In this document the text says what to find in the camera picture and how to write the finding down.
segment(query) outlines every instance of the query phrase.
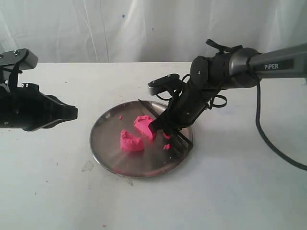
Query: small pink crumb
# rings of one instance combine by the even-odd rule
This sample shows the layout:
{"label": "small pink crumb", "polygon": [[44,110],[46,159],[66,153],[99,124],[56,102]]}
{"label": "small pink crumb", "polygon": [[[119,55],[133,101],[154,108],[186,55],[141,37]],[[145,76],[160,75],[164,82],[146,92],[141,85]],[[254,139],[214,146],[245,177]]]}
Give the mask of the small pink crumb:
{"label": "small pink crumb", "polygon": [[164,150],[168,150],[170,147],[171,147],[171,145],[170,145],[170,144],[167,144],[167,145],[164,145],[163,149],[164,149]]}
{"label": "small pink crumb", "polygon": [[120,148],[124,151],[142,151],[144,144],[141,138],[133,136],[126,130],[120,133]]}
{"label": "small pink crumb", "polygon": [[168,140],[171,138],[171,136],[166,135],[165,133],[163,133],[163,136],[164,136],[166,139],[168,139]]}
{"label": "small pink crumb", "polygon": [[150,116],[144,115],[144,116],[138,116],[134,121],[134,126],[146,137],[149,138],[149,140],[153,140],[157,136],[157,132],[152,133],[149,129],[149,124],[154,121]]}

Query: white table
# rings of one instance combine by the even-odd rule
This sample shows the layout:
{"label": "white table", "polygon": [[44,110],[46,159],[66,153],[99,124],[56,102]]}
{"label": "white table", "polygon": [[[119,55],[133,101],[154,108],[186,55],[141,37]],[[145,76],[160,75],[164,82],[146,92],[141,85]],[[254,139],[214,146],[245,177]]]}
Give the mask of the white table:
{"label": "white table", "polygon": [[[92,157],[89,134],[107,109],[158,100],[147,83],[190,63],[40,63],[19,82],[39,84],[79,117],[36,132],[0,130],[0,229],[305,229],[307,172],[273,153],[255,127],[256,88],[223,92],[228,105],[193,126],[194,149],[173,172],[152,179],[114,175]],[[304,79],[263,80],[262,125],[307,163]],[[85,164],[92,170],[82,172]]]}

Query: white curtain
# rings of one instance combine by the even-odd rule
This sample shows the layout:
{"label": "white curtain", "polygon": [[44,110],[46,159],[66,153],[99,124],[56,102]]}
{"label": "white curtain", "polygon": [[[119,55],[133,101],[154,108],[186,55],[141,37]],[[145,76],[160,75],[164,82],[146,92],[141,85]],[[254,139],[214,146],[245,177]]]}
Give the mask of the white curtain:
{"label": "white curtain", "polygon": [[307,0],[0,0],[0,53],[40,62],[192,61],[307,42]]}

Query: pink play dough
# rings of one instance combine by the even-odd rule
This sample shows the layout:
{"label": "pink play dough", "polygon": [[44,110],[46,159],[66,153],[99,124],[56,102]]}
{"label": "pink play dough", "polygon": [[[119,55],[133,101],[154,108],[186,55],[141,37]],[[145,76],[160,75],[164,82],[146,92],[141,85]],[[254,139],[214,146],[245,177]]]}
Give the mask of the pink play dough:
{"label": "pink play dough", "polygon": [[149,140],[153,140],[157,136],[157,132],[152,133],[149,129],[149,123],[151,123],[153,119],[148,116],[138,116],[134,121],[134,126],[146,137],[149,138]]}
{"label": "pink play dough", "polygon": [[167,144],[167,145],[164,145],[163,149],[164,149],[164,150],[168,150],[170,147],[171,147],[171,145],[170,145],[170,144]]}
{"label": "pink play dough", "polygon": [[168,136],[168,135],[166,135],[165,133],[163,133],[163,136],[164,136],[166,139],[170,139],[170,138],[171,138],[171,136]]}
{"label": "pink play dough", "polygon": [[126,130],[120,133],[120,148],[124,151],[142,151],[144,144],[141,138],[133,136]]}

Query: robotic arm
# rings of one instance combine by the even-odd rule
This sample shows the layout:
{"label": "robotic arm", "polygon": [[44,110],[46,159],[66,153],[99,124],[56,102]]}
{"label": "robotic arm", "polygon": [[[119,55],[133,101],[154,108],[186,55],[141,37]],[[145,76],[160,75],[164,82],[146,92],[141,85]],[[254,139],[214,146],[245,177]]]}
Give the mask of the robotic arm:
{"label": "robotic arm", "polygon": [[28,49],[0,54],[0,128],[35,131],[77,119],[76,107],[42,94],[38,85],[23,83],[17,87],[18,74],[36,65],[37,57]]}
{"label": "robotic arm", "polygon": [[[220,90],[251,88],[264,78],[307,78],[307,44],[260,54],[252,48],[206,43],[219,52],[195,58],[187,83],[170,74],[148,84],[151,95],[165,91],[171,95],[167,109],[150,124],[151,131],[189,127],[204,110],[224,107],[227,99],[218,95]],[[215,105],[215,97],[225,103]]]}

